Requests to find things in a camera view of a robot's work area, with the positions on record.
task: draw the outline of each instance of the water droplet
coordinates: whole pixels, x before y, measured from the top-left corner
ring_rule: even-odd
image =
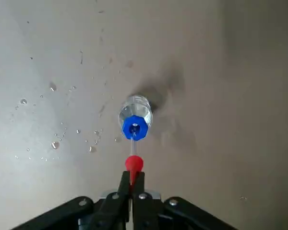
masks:
[[[49,88],[54,92],[57,90],[57,86],[55,83],[53,83],[52,81],[49,83]]]
[[[94,146],[90,147],[90,153],[96,152],[96,148]]]
[[[116,137],[116,138],[115,138],[115,142],[116,142],[116,143],[121,142],[121,137]]]
[[[57,141],[54,141],[54,142],[51,143],[51,146],[52,146],[55,150],[57,150],[57,149],[59,148],[59,146],[60,146],[60,143],[57,142]]]
[[[25,98],[21,99],[20,101],[21,104],[27,104],[27,100]]]
[[[247,198],[245,196],[240,196],[240,200],[247,201]]]

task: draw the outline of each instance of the black clamp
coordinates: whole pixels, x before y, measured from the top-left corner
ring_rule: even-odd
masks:
[[[125,230],[131,205],[134,230],[235,230],[180,197],[163,203],[157,193],[144,189],[144,177],[138,173],[131,187],[130,173],[123,172],[118,190],[96,203],[80,196],[13,230]]]

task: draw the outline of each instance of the wet surface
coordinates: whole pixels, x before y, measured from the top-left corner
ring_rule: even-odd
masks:
[[[119,184],[135,92],[147,188],[288,229],[288,0],[243,2],[0,0],[0,230]]]

